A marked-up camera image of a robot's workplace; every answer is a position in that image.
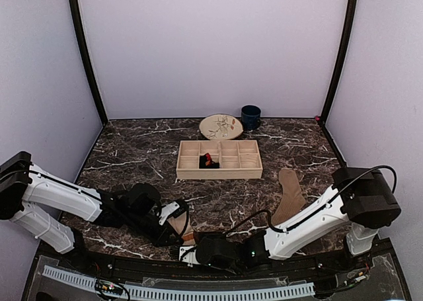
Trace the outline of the beige striped sock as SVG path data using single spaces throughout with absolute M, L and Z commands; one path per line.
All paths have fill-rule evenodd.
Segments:
M 172 225 L 174 230 L 181 236 L 183 240 L 183 245 L 194 245 L 194 230 L 190 223 L 190 217 L 188 213 L 184 212 L 177 218 L 169 220 L 169 223 Z

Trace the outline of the black argyle sock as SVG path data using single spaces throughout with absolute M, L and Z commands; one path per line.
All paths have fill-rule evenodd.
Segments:
M 200 169 L 219 169 L 220 164 L 215 162 L 209 153 L 205 153 L 199 157 Z

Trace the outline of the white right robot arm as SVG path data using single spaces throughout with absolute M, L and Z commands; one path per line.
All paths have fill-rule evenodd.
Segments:
M 379 229 L 389 227 L 401 208 L 382 171 L 389 165 L 372 168 L 341 167 L 333 184 L 310 206 L 277 224 L 267 219 L 268 227 L 241 243 L 227 239 L 228 233 L 205 235 L 193 246 L 180 247 L 177 258 L 189 266 L 201 265 L 235 274 L 271 268 L 274 261 L 289 259 L 309 243 L 349 224 L 346 249 L 337 257 L 345 271 L 352 270 L 370 251 Z

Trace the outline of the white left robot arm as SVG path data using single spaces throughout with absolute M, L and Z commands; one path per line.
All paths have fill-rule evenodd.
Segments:
M 159 191 L 148 183 L 117 193 L 90 189 L 49 174 L 32 162 L 30 153 L 20 151 L 1 164 L 1 219 L 67 254 L 79 272 L 93 267 L 81 232 L 52 218 L 43 206 L 102 227 L 127 226 L 156 247 L 182 244 L 190 226 L 187 203 L 178 199 L 162 204 Z

